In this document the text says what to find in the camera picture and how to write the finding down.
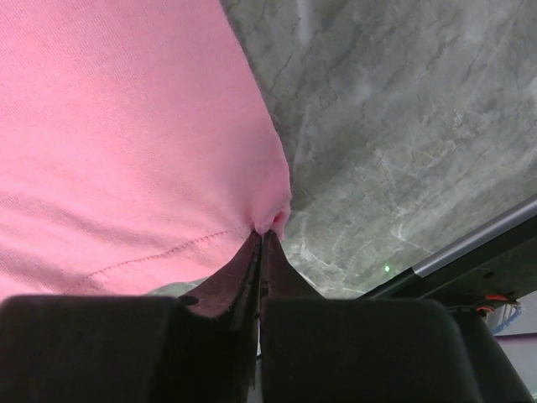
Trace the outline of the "pink t shirt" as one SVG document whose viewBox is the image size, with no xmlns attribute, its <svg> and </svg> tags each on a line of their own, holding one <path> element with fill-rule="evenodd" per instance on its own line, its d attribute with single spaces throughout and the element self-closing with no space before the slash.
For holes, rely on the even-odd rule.
<svg viewBox="0 0 537 403">
<path fill-rule="evenodd" d="M 2 2 L 2 297 L 205 278 L 290 200 L 218 1 Z"/>
</svg>

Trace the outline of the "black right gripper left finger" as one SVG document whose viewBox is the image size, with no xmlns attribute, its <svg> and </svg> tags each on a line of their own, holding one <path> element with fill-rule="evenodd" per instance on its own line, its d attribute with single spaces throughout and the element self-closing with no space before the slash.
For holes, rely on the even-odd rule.
<svg viewBox="0 0 537 403">
<path fill-rule="evenodd" d="M 255 382 L 262 239 L 182 296 L 14 296 L 4 402 L 244 402 Z"/>
</svg>

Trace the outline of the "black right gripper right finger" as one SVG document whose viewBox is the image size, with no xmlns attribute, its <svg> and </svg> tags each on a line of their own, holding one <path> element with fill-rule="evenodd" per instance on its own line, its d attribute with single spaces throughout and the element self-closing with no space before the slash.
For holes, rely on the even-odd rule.
<svg viewBox="0 0 537 403">
<path fill-rule="evenodd" d="M 472 308 L 326 299 L 263 238 L 261 386 L 267 402 L 521 402 L 524 383 Z"/>
</svg>

